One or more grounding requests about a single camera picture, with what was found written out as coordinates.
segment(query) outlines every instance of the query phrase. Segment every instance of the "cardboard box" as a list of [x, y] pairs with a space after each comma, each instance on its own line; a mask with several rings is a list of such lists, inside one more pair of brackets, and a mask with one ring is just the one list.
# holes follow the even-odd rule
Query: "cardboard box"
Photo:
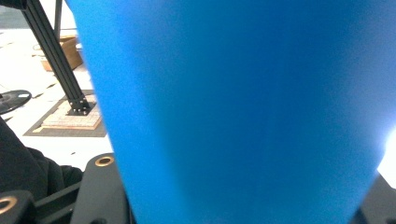
[[[64, 55], [66, 56], [66, 59], [69, 62], [70, 67], [72, 69], [75, 69], [76, 67], [82, 65], [81, 56], [79, 55], [76, 49], [77, 39], [75, 36], [62, 36], [60, 44], [62, 46], [62, 49], [64, 50]], [[49, 62], [47, 61], [44, 52], [41, 50], [39, 46], [38, 49], [34, 50], [33, 56], [40, 58], [40, 61], [43, 64], [43, 67], [46, 71], [48, 72], [52, 71], [52, 68], [50, 67]]]

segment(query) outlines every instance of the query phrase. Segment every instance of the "black plastic part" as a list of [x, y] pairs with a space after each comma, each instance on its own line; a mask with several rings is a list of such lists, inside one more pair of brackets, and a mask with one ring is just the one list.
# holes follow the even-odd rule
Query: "black plastic part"
[[33, 196], [27, 190], [13, 190], [0, 194], [0, 200], [13, 197], [17, 201], [5, 213], [0, 214], [1, 224], [25, 224], [34, 223], [35, 206]]
[[78, 85], [76, 77], [64, 55], [64, 51], [56, 38], [50, 21], [38, 0], [27, 1], [27, 8], [22, 12], [35, 38], [49, 61], [55, 76], [72, 109], [89, 108], [87, 100]]
[[113, 158], [113, 154], [103, 154], [88, 162], [81, 181], [72, 224], [135, 223], [116, 163], [112, 162], [107, 166], [95, 164], [103, 157]]
[[29, 91], [8, 91], [0, 94], [0, 115], [26, 104], [31, 98]]
[[380, 175], [349, 224], [396, 224], [396, 189]]
[[77, 183], [35, 203], [35, 223], [70, 223], [79, 186], [80, 183]]

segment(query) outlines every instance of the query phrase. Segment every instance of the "dark gray fabric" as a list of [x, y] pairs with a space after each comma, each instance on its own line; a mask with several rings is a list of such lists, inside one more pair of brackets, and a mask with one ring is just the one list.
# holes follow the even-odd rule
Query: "dark gray fabric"
[[81, 178], [78, 168], [59, 166], [40, 151], [25, 147], [0, 118], [0, 192], [29, 190], [37, 201]]
[[26, 9], [26, 0], [0, 0], [0, 6], [13, 7], [20, 10]]

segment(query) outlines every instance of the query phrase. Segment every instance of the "brass insert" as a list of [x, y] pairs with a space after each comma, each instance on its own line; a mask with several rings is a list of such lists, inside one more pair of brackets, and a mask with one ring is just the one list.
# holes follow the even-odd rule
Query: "brass insert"
[[0, 208], [0, 215], [4, 214], [9, 209], [11, 209], [17, 203], [17, 201], [18, 201], [17, 198], [14, 196], [7, 196], [4, 198], [1, 198], [0, 203], [7, 203], [7, 205], [3, 208]]
[[113, 163], [114, 158], [113, 157], [102, 157], [99, 158], [96, 162], [96, 166], [108, 166], [109, 164]]

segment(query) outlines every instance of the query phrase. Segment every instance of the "white floor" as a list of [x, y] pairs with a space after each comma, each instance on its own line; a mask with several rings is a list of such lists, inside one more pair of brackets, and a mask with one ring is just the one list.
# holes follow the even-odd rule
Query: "white floor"
[[[38, 59], [32, 58], [35, 38], [30, 30], [6, 32], [0, 35], [0, 92], [28, 90], [32, 99], [15, 112], [5, 114], [12, 117], [7, 124], [28, 147], [41, 150], [59, 164], [68, 164], [85, 169], [88, 160], [96, 155], [111, 152], [108, 137], [27, 137], [23, 134], [35, 124], [63, 96], [64, 92], [53, 73], [46, 72]], [[80, 87], [92, 90], [91, 78], [82, 65], [74, 71]], [[396, 134], [389, 138], [388, 152], [378, 171], [396, 188]]]

